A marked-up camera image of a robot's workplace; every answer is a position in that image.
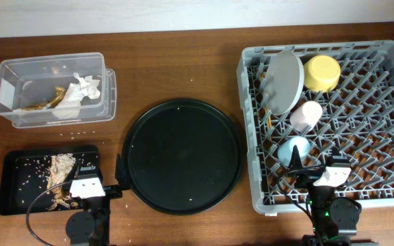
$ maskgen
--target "black plate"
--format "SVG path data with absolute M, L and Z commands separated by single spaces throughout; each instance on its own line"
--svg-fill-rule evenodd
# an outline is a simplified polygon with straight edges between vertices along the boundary
M 1 177 L 0 215 L 25 214 L 30 203 L 47 189 L 48 174 L 43 176 L 42 172 L 51 166 L 51 156 L 69 153 L 76 158 L 75 165 L 78 162 L 81 162 L 82 167 L 88 163 L 94 166 L 99 164 L 98 149 L 92 145 L 46 150 L 17 150 L 8 153 L 4 158 Z M 53 198 L 52 193 L 45 195 L 35 203 L 31 212 L 47 212 L 47 208 L 53 204 L 51 201 Z M 67 208 L 58 205 L 58 210 L 67 210 Z
M 122 162 L 131 188 L 163 213 L 188 215 L 221 202 L 243 165 L 234 124 L 199 100 L 172 100 L 141 116 L 127 133 Z

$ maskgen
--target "wooden table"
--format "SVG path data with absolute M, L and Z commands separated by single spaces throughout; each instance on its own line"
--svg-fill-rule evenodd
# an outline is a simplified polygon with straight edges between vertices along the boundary
M 121 151 L 129 127 L 142 112 L 161 101 L 201 99 L 223 110 L 239 128 L 244 128 L 235 74 L 242 49 L 387 39 L 394 40 L 394 23 L 2 38 L 0 62 L 101 52 L 106 66 L 116 72 L 118 110 L 111 122 L 26 130 L 18 130 L 0 117 L 0 179 L 3 158 L 11 150 L 96 144 L 104 183 L 114 184 L 116 154 Z M 84 131 L 86 134 L 71 135 Z M 112 201 L 111 212 L 110 243 L 117 245 L 282 245 L 312 233 L 311 222 L 303 213 L 277 217 L 256 213 L 246 168 L 222 203 L 197 215 L 159 213 L 139 201 L 132 191 Z M 32 227 L 46 241 L 67 245 L 64 228 L 71 214 L 34 214 Z M 355 239 L 394 245 L 394 208 L 365 209 Z M 0 216 L 0 245 L 38 245 L 25 227 L 24 215 Z

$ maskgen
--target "yellow cup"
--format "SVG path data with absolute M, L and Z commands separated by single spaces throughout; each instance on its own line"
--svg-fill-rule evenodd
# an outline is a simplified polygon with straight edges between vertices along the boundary
M 304 85 L 314 92 L 329 92 L 339 82 L 341 69 L 338 61 L 327 55 L 317 55 L 304 65 Z

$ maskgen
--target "dish rack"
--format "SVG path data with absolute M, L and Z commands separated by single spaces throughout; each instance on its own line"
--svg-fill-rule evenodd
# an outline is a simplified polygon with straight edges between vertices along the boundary
M 263 95 L 261 78 L 281 51 L 293 51 L 303 63 L 315 55 L 335 58 L 341 67 L 338 86 L 328 93 L 304 87 L 291 111 L 282 115 L 266 112 L 268 96 Z M 246 125 L 252 203 L 258 213 L 300 212 L 276 185 L 286 167 L 275 151 L 296 135 L 307 138 L 311 145 L 304 166 L 324 163 L 332 148 L 350 160 L 352 173 L 347 185 L 336 190 L 337 196 L 356 199 L 365 208 L 394 206 L 394 41 L 246 48 L 239 60 L 237 80 Z M 318 102 L 324 112 L 313 130 L 299 132 L 289 118 L 308 100 Z M 286 178 L 281 185 L 304 207 L 307 191 L 294 189 L 294 182 Z

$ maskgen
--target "round black tray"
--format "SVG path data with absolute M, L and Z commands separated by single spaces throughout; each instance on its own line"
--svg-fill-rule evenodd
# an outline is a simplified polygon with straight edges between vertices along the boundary
M 190 215 L 229 194 L 243 156 L 226 115 L 205 102 L 180 99 L 136 120 L 124 141 L 122 162 L 144 203 L 163 213 Z

